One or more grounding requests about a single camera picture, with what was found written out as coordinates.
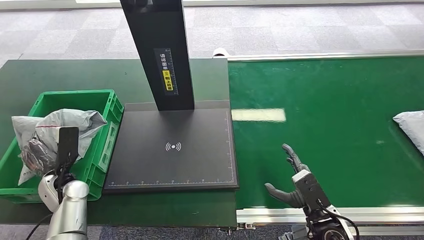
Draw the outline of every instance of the green plastic crate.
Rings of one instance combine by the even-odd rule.
[[[77,179],[86,182],[90,187],[88,201],[98,200],[102,195],[124,107],[113,90],[48,91],[37,98],[28,116],[45,117],[59,109],[96,110],[107,121],[107,125],[103,126],[92,139],[85,157],[76,162],[71,169]],[[35,176],[18,186],[23,166],[22,160],[18,157],[20,152],[15,138],[0,160],[0,198],[14,203],[40,203],[38,195],[40,177]]]

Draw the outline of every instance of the robotic arm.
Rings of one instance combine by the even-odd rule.
[[[354,240],[346,221],[356,230],[356,240],[359,240],[359,231],[356,225],[348,218],[341,216],[339,211],[330,203],[314,174],[307,165],[301,163],[295,151],[287,144],[282,148],[288,154],[287,161],[294,169],[291,178],[296,188],[293,192],[284,192],[276,189],[272,184],[265,183],[269,194],[292,208],[303,209],[306,215],[306,231],[300,235],[286,235],[289,240]]]
[[[57,168],[44,175],[38,185],[40,198],[53,213],[47,240],[88,239],[87,196],[90,189],[87,183],[76,180],[70,173],[78,157],[78,138],[77,127],[60,128]]]

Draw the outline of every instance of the wireless charging symbol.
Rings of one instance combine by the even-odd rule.
[[[167,142],[166,145],[165,145],[165,150],[167,152],[169,152],[171,150],[177,150],[179,152],[181,150],[181,142],[178,142],[177,144],[171,144],[171,143]]]

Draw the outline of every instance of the plastic package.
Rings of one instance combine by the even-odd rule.
[[[393,120],[424,155],[424,110],[401,112]]]
[[[24,163],[18,185],[54,169],[61,127],[79,128],[78,161],[86,154],[92,138],[107,124],[97,111],[75,109],[60,109],[46,117],[13,116],[12,123]]]

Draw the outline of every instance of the black scanning platform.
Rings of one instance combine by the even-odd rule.
[[[237,189],[230,102],[125,105],[104,193]]]

